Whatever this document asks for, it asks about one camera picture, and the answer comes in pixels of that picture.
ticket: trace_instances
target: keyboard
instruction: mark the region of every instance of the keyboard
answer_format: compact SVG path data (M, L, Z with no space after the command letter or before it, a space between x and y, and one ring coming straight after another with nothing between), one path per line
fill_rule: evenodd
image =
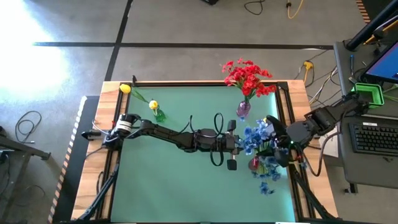
M398 128L349 124L357 153L398 156Z

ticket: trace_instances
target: small green vase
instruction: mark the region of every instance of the small green vase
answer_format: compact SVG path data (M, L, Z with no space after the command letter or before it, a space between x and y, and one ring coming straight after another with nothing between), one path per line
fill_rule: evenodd
M166 120L166 115L159 107L157 109L154 109L153 111L154 111L154 116L155 116L156 122L161 123Z

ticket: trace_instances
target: green mat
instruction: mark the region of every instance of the green mat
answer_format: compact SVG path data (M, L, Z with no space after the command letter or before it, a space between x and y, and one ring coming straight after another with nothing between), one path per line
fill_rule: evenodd
M243 99L237 88L226 86L139 88L148 100L159 102L167 116L160 124L180 131L193 115L193 128L213 128L217 112L237 120L235 134L255 126L267 114L277 117L275 94L254 97L245 122L236 116ZM133 96L129 113L155 122L146 103ZM272 195L261 195L260 180L252 177L248 162L252 156L237 156L238 170L230 171L226 161L220 167L204 152L189 154L173 144L149 136L126 140L123 145L112 222L294 222L292 196L285 169L282 178L270 187Z

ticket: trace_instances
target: yellow flower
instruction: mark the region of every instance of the yellow flower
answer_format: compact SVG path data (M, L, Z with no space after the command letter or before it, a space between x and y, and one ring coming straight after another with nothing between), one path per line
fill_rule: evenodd
M122 84L122 85L120 85L120 90L123 92L123 93L130 93L131 92L131 87L129 86L129 85L126 85L126 84Z
M154 109L156 109L157 107L158 107L158 104L157 104L157 102L156 102L155 100L151 100L151 101L149 102L149 108L150 108L150 109L154 110Z

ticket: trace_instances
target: gray floor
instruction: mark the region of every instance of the gray floor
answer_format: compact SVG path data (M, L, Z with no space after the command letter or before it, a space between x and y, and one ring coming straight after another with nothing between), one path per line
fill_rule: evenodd
M354 0L306 0L295 19L285 2L266 1L264 12L246 12L248 1L220 0L213 7L199 0L134 0L123 42L234 44L332 44L351 38L364 25ZM294 9L299 1L293 1ZM14 125L28 110L43 114L30 137L37 148L52 152L55 166L33 158L26 186L38 184L46 197L16 208L13 220L44 223L50 209L78 105L82 96L97 95L112 48L31 47L31 42L114 42L126 0L11 1L0 3L3 43L0 73L0 124L13 138ZM320 50L145 49L121 48L112 80L218 80L220 64L244 57L267 68L277 79L293 78L302 62ZM335 66L333 51L313 60L315 77ZM308 88L313 95L323 79ZM321 100L339 87L329 83ZM359 195L343 195L340 168L328 166L333 194L342 218L395 223L398 191L359 186Z

